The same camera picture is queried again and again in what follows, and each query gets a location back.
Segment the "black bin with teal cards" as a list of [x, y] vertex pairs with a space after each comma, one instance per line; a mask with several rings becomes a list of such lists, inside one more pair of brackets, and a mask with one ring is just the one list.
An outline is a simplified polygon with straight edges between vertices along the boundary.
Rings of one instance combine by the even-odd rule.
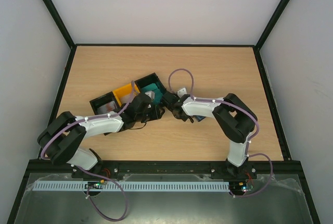
[[162, 104], [162, 97], [167, 90], [155, 72], [135, 80], [135, 84], [142, 93], [153, 91], [155, 94], [153, 103]]

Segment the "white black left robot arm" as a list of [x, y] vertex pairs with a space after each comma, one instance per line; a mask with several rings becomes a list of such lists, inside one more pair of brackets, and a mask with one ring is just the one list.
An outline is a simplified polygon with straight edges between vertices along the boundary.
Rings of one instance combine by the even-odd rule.
[[92, 149], [80, 147], [83, 140], [100, 135], [133, 130], [136, 123], [161, 119], [165, 109], [154, 104], [147, 94], [139, 93], [121, 108], [101, 115], [75, 116], [61, 113], [37, 138], [41, 158], [53, 165], [70, 164], [94, 170], [101, 158]]

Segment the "blue leather card holder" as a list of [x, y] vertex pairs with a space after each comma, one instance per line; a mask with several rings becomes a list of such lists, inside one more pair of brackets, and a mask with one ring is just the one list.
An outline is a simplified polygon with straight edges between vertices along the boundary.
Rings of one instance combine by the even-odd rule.
[[194, 118], [195, 118], [198, 122], [201, 122], [202, 120], [205, 119], [205, 116], [198, 116], [198, 115], [195, 115]]

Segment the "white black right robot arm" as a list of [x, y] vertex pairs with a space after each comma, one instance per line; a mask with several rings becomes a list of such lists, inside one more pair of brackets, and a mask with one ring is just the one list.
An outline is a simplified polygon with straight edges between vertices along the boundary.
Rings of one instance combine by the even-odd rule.
[[229, 152], [225, 170], [233, 178], [240, 177], [246, 169], [251, 139], [258, 133], [257, 116], [235, 94], [224, 98], [201, 98], [185, 94], [179, 97], [166, 92], [163, 105], [172, 115], [182, 121], [194, 122], [195, 116], [214, 118], [229, 139]]

